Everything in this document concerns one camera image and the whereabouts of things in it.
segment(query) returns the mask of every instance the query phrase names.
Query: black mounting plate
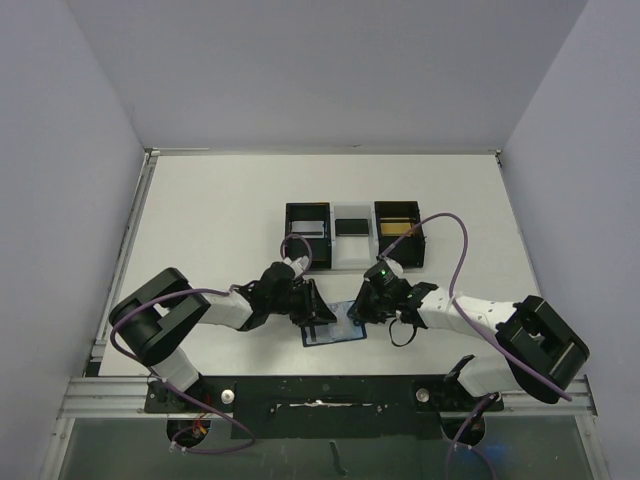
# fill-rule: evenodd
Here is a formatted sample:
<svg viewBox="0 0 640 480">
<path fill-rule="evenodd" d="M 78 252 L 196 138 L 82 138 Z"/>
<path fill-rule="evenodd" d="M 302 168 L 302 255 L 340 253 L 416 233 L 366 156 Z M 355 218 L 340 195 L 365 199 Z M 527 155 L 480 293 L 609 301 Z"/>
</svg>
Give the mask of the black mounting plate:
<svg viewBox="0 0 640 480">
<path fill-rule="evenodd" d="M 442 437 L 439 412 L 470 412 L 478 399 L 444 382 L 444 375 L 394 376 L 205 376 L 200 388 L 212 406 L 251 429 L 257 438 L 375 438 L 413 435 Z M 416 397 L 427 389 L 429 401 Z M 232 390 L 235 400 L 222 403 Z M 502 401 L 491 410 L 503 410 Z M 196 413 L 198 407 L 178 401 L 159 382 L 149 386 L 147 413 Z M 247 438 L 233 428 L 232 438 Z"/>
</svg>

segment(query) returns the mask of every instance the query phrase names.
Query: white table surface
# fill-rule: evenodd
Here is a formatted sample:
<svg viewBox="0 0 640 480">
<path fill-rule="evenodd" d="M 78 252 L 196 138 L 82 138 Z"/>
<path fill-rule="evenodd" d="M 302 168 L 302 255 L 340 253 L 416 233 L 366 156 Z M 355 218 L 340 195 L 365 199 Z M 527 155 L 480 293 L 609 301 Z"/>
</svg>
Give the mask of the white table surface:
<svg viewBox="0 0 640 480">
<path fill-rule="evenodd" d="M 259 278 L 279 259 L 287 202 L 417 200 L 422 216 L 458 214 L 470 236 L 458 290 L 491 300 L 522 300 L 535 280 L 491 155 L 219 155 L 160 157 L 124 277 L 121 298 L 177 267 L 193 287 L 225 289 Z M 424 226 L 424 268 L 410 282 L 448 286 L 462 235 L 450 219 Z M 319 273 L 327 302 L 353 300 L 362 272 Z M 396 341 L 411 327 L 394 326 Z M 198 325 L 182 347 L 206 375 L 393 375 L 448 372 L 469 353 L 497 355 L 482 340 L 421 330 L 405 348 L 386 325 L 366 340 L 304 348 L 299 328 L 272 316 L 251 332 Z M 100 375 L 146 374 L 107 346 Z"/>
</svg>

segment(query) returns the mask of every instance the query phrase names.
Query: small black object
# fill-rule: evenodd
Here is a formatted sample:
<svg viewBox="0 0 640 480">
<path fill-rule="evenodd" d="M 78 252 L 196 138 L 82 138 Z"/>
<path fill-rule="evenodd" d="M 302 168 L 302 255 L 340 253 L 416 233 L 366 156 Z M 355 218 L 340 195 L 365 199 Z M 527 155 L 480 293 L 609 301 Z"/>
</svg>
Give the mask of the small black object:
<svg viewBox="0 0 640 480">
<path fill-rule="evenodd" d="M 396 343 L 395 340 L 393 339 L 393 334 L 391 333 L 391 328 L 393 327 L 393 324 L 396 323 L 398 321 L 397 318 L 394 318 L 391 323 L 389 324 L 389 338 L 391 339 L 391 345 L 393 345 L 394 347 L 406 347 L 407 345 L 409 345 L 411 342 L 413 342 L 413 340 L 416 338 L 416 335 L 418 334 L 418 327 L 416 327 L 415 325 L 413 326 L 413 333 L 411 334 L 411 337 L 409 338 L 409 340 L 407 340 L 405 343 Z"/>
<path fill-rule="evenodd" d="M 480 411 L 478 411 L 478 413 L 471 419 L 471 421 L 469 422 L 469 425 L 467 425 L 465 432 L 463 432 L 463 436 L 467 432 L 471 433 L 479 423 L 484 422 L 482 415 L 484 415 L 484 412 L 488 411 L 493 406 L 493 404 L 498 401 L 498 398 L 500 398 L 500 395 L 498 395 L 498 393 L 494 393 L 493 396 L 487 402 L 487 404 L 483 408 L 481 408 Z"/>
<path fill-rule="evenodd" d="M 167 268 L 118 303 L 109 314 L 109 323 L 115 325 L 127 313 L 155 298 L 190 288 L 177 269 Z M 169 313 L 161 316 L 155 309 L 148 308 L 119 332 L 140 363 L 147 367 L 171 355 L 211 306 L 200 294 L 175 298 L 160 305 L 169 309 Z"/>
<path fill-rule="evenodd" d="M 235 381 L 227 377 L 219 377 L 217 381 L 211 381 L 211 378 L 200 375 L 184 393 L 222 412 L 233 412 L 234 403 L 223 403 L 220 394 L 224 390 L 235 393 Z M 153 381 L 147 388 L 144 411 L 147 413 L 196 413 L 202 409 L 168 390 L 163 382 Z"/>
<path fill-rule="evenodd" d="M 336 236 L 367 237 L 369 221 L 366 218 L 336 218 Z"/>
<path fill-rule="evenodd" d="M 449 440 L 453 440 L 464 423 L 464 418 L 443 418 L 442 431 Z M 458 443 L 471 445 L 472 447 L 480 443 L 486 432 L 486 424 L 482 415 L 476 415 L 472 420 L 473 425 L 469 424 L 464 432 L 460 434 Z"/>
<path fill-rule="evenodd" d="M 240 331 L 263 325 L 273 313 L 288 314 L 298 326 L 326 325 L 337 321 L 320 296 L 315 281 L 294 279 L 294 275 L 291 267 L 275 262 L 264 271 L 259 281 L 238 289 L 253 310 Z"/>
<path fill-rule="evenodd" d="M 176 433 L 178 433 L 182 429 L 192 427 L 193 422 L 193 419 L 167 420 L 167 438 L 169 440 L 173 440 L 173 437 L 175 437 Z M 208 433 L 209 429 L 211 428 L 211 421 L 200 420 L 200 424 Z M 188 428 L 176 438 L 176 444 L 185 448 L 193 448 L 196 445 L 199 445 L 206 438 L 206 436 L 207 435 L 202 433 L 200 429 Z"/>
<path fill-rule="evenodd" d="M 496 339 L 509 353 L 565 390 L 589 358 L 589 349 L 544 299 L 533 295 L 514 305 L 498 324 Z M 532 397 L 557 403 L 560 396 L 509 362 L 518 384 Z"/>
<path fill-rule="evenodd" d="M 340 452 L 338 452 L 338 445 L 334 440 L 329 442 L 329 448 L 331 449 L 331 455 L 333 456 L 333 469 L 341 477 L 346 477 L 347 472 L 340 464 Z"/>
<path fill-rule="evenodd" d="M 458 363 L 451 369 L 449 373 L 444 377 L 445 382 L 457 382 L 458 377 L 460 376 L 460 372 L 464 368 L 464 366 L 469 363 L 471 360 L 476 358 L 475 355 L 465 355 L 460 359 Z"/>
<path fill-rule="evenodd" d="M 425 295 L 437 288 L 426 282 L 412 287 L 406 279 L 396 276 L 385 260 L 379 260 L 364 273 L 360 292 L 347 315 L 357 325 L 385 323 L 389 318 L 396 318 L 398 311 L 402 323 L 426 328 L 418 309 Z"/>
</svg>

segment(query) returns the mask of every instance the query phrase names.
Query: white wall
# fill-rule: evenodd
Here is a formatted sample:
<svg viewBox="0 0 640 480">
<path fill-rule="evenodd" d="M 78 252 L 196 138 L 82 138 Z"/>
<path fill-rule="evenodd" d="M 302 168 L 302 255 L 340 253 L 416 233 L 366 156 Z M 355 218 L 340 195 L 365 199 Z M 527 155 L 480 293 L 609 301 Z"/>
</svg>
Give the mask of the white wall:
<svg viewBox="0 0 640 480">
<path fill-rule="evenodd" d="M 95 334 L 142 150 L 61 0 L 0 15 L 0 477 L 36 478 Z"/>
<path fill-rule="evenodd" d="M 585 0 L 67 0 L 145 146 L 505 145 Z"/>
<path fill-rule="evenodd" d="M 504 153 L 544 295 L 591 348 L 614 480 L 640 472 L 640 2 L 591 0 Z"/>
</svg>

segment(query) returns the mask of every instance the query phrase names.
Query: purple cable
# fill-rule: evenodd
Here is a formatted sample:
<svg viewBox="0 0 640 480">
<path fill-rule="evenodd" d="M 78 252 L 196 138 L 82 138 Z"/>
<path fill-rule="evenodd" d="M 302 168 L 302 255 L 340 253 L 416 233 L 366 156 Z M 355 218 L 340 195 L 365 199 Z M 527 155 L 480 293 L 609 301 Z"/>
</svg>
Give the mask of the purple cable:
<svg viewBox="0 0 640 480">
<path fill-rule="evenodd" d="M 493 398 L 493 395 L 495 395 L 495 394 L 489 394 L 489 395 L 485 395 L 484 397 L 482 397 L 482 400 L 480 400 L 478 402 L 478 404 L 471 411 L 471 413 L 464 420 L 464 422 L 462 422 L 462 425 L 460 425 L 460 428 L 458 429 L 458 431 L 454 435 L 453 440 L 451 441 L 451 444 L 449 445 L 449 450 L 447 450 L 447 458 L 446 458 L 445 463 L 444 463 L 445 480 L 449 479 L 449 465 L 451 464 L 451 457 L 453 456 L 453 449 L 455 448 L 456 444 L 458 443 L 458 440 L 460 440 L 460 437 L 462 436 L 462 433 L 467 429 L 467 427 L 469 426 L 469 423 L 471 423 L 471 420 L 473 420 L 473 418 L 478 413 L 480 413 L 482 411 L 482 409 L 491 401 L 491 399 Z M 493 469 L 493 466 L 489 462 L 489 459 L 486 458 L 482 453 L 480 453 L 478 451 L 476 451 L 476 453 L 478 455 L 480 455 L 480 457 L 482 457 L 482 459 L 487 463 L 487 465 L 489 465 L 489 469 L 491 470 L 491 475 L 495 480 L 496 479 L 495 470 Z"/>
<path fill-rule="evenodd" d="M 139 313 L 143 312 L 144 310 L 148 309 L 148 308 L 152 308 L 154 305 L 157 305 L 161 302 L 165 302 L 167 300 L 172 300 L 174 298 L 180 298 L 180 297 L 186 297 L 188 295 L 193 295 L 196 293 L 208 293 L 208 294 L 212 294 L 212 295 L 220 295 L 223 297 L 226 297 L 227 295 L 229 295 L 231 293 L 231 290 L 227 291 L 227 292 L 221 292 L 219 290 L 213 290 L 211 288 L 192 288 L 189 290 L 182 290 L 180 292 L 174 292 L 174 293 L 169 293 L 167 295 L 163 295 L 161 297 L 158 298 L 154 298 L 153 300 L 147 302 L 147 303 L 143 303 L 142 305 L 140 305 L 139 307 L 134 308 L 133 310 L 131 310 L 129 313 L 127 313 L 124 317 L 122 317 L 120 320 L 118 320 L 118 322 L 113 326 L 113 328 L 111 329 L 111 334 L 109 335 L 109 340 L 111 341 L 111 344 L 113 345 L 113 348 L 115 348 L 118 352 L 120 352 L 121 354 L 123 354 L 124 356 L 135 360 L 136 362 L 138 362 L 138 359 L 135 355 L 133 355 L 132 353 L 127 352 L 124 348 L 122 348 L 119 344 L 118 341 L 116 339 L 116 335 L 118 334 L 118 332 L 122 329 L 122 327 L 124 325 L 127 324 L 127 322 L 129 322 L 133 317 L 135 317 L 136 315 L 138 315 Z M 238 450 L 242 450 L 244 448 L 250 447 L 251 445 L 253 445 L 256 441 L 256 437 L 253 434 L 253 432 L 251 430 L 249 430 L 248 427 L 246 427 L 245 425 L 243 425 L 242 423 L 240 423 L 238 420 L 236 420 L 235 418 L 230 417 L 229 415 L 227 415 L 224 412 L 221 412 L 220 410 L 213 408 L 205 403 L 202 403 L 201 401 L 191 397 L 190 395 L 187 395 L 184 392 L 181 392 L 180 390 L 178 390 L 176 387 L 174 387 L 173 385 L 171 385 L 169 382 L 165 381 L 164 379 L 158 377 L 156 375 L 156 373 L 153 371 L 152 368 L 149 368 L 149 370 L 151 371 L 151 373 L 153 375 L 156 376 L 156 378 L 159 378 L 165 385 L 165 387 L 167 388 L 167 390 L 172 391 L 174 394 L 178 395 L 179 397 L 182 397 L 183 399 L 185 399 L 186 401 L 188 401 L 189 403 L 192 403 L 193 405 L 202 408 L 203 410 L 206 410 L 210 413 L 213 413 L 223 419 L 225 419 L 226 421 L 230 422 L 231 424 L 235 425 L 236 427 L 238 427 L 239 429 L 243 430 L 244 432 L 246 432 L 250 437 L 251 440 L 249 440 L 246 443 L 243 443 L 242 445 L 237 445 L 235 447 L 225 447 L 225 448 L 219 448 L 219 449 L 211 449 L 211 450 L 196 450 L 196 449 L 186 449 L 185 451 L 188 453 L 194 453 L 194 454 L 204 454 L 204 455 L 217 455 L 217 454 L 221 454 L 221 453 L 230 453 L 230 452 L 235 452 Z M 184 433 L 184 429 L 179 431 L 178 433 L 176 433 L 176 435 L 173 436 L 173 438 L 171 439 L 172 441 L 175 441 L 177 435 Z"/>
<path fill-rule="evenodd" d="M 467 232 L 467 227 L 465 226 L 464 222 L 460 219 L 460 217 L 458 217 L 457 215 L 455 215 L 453 213 L 443 212 L 443 213 L 437 213 L 435 215 L 431 215 L 430 217 L 427 217 L 424 220 L 420 220 L 420 222 L 416 223 L 413 227 L 411 227 L 409 230 L 407 230 L 405 233 L 403 233 L 400 237 L 398 237 L 398 239 L 396 241 L 394 241 L 391 245 L 389 245 L 385 249 L 385 251 L 382 252 L 381 256 L 382 257 L 386 257 L 389 254 L 389 252 L 391 252 L 391 250 L 393 250 L 396 247 L 396 245 L 398 245 L 398 243 L 400 243 L 401 240 L 406 238 L 413 230 L 421 227 L 422 225 L 424 225 L 425 223 L 427 223 L 430 220 L 433 220 L 433 219 L 436 219 L 436 218 L 440 218 L 440 217 L 453 218 L 456 222 L 458 222 L 458 225 L 460 225 L 460 228 L 462 229 L 462 237 L 463 237 L 462 253 L 460 254 L 460 260 L 458 260 L 458 265 L 456 266 L 456 269 L 453 272 L 453 277 L 451 277 L 451 283 L 449 284 L 449 297 L 451 297 L 451 303 L 453 304 L 454 308 L 458 311 L 460 316 L 469 324 L 469 326 L 471 328 L 473 328 L 473 330 L 478 335 L 480 335 L 487 342 L 489 342 L 489 344 L 491 344 L 491 346 L 493 348 L 495 348 L 496 350 L 498 350 L 498 352 L 500 352 L 502 355 L 504 355 L 504 357 L 507 360 L 509 360 L 511 363 L 513 363 L 514 365 L 516 365 L 520 369 L 522 369 L 525 372 L 527 372 L 529 375 L 531 375 L 533 378 L 538 380 L 540 383 L 542 383 L 546 387 L 548 387 L 551 390 L 553 390 L 560 397 L 562 397 L 565 400 L 567 400 L 568 402 L 570 402 L 571 401 L 571 396 L 570 395 L 568 395 L 564 390 L 562 390 L 560 387 L 558 387 L 551 380 L 543 377 L 538 372 L 536 372 L 533 368 L 531 368 L 529 365 L 527 365 L 526 363 L 522 362 L 518 358 L 514 357 L 511 353 L 506 351 L 502 347 L 502 345 L 500 345 L 498 343 L 498 341 L 495 339 L 495 337 L 491 336 L 491 334 L 489 332 L 485 331 L 479 325 L 476 325 L 475 322 L 473 320 L 471 320 L 469 315 L 467 315 L 466 312 L 462 309 L 460 304 L 458 304 L 458 301 L 456 300 L 456 298 L 454 296 L 454 294 L 455 294 L 454 290 L 455 290 L 455 286 L 456 286 L 456 281 L 458 280 L 458 275 L 460 275 L 460 270 L 462 270 L 462 264 L 464 263 L 464 260 L 467 257 L 467 250 L 469 249 L 469 234 Z"/>
<path fill-rule="evenodd" d="M 296 278 L 300 278 L 309 272 L 309 269 L 311 268 L 311 262 L 313 262 L 313 252 L 311 251 L 311 245 L 309 245 L 309 242 L 307 241 L 306 238 L 304 238 L 302 235 L 298 235 L 297 233 L 290 233 L 289 235 L 284 237 L 284 239 L 280 243 L 280 256 L 282 257 L 283 260 L 285 259 L 284 247 L 287 244 L 287 240 L 289 240 L 290 238 L 297 238 L 299 240 L 302 240 L 302 243 L 304 243 L 304 246 L 307 247 L 307 252 L 309 252 L 309 263 L 307 264 L 307 268 L 305 268 L 302 271 L 302 273 L 296 277 Z"/>
</svg>

